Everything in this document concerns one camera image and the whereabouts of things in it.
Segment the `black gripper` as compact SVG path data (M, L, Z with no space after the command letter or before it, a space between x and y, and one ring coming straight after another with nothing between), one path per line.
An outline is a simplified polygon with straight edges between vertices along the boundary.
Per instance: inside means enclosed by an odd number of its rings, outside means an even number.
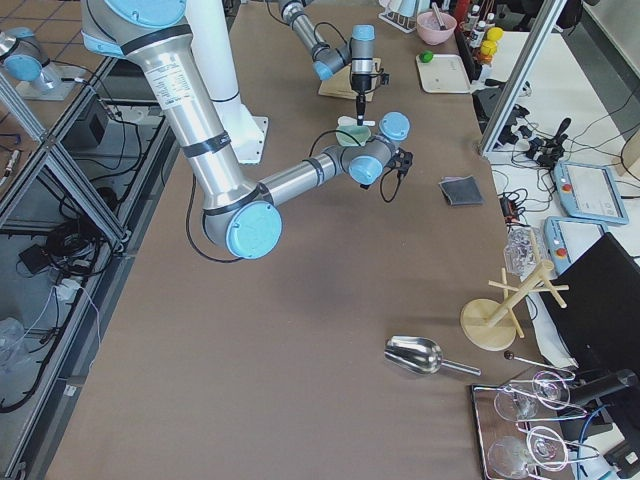
M366 112L366 95L372 89L372 75L370 73L354 73L350 74L350 86L356 93L356 124L364 125Z

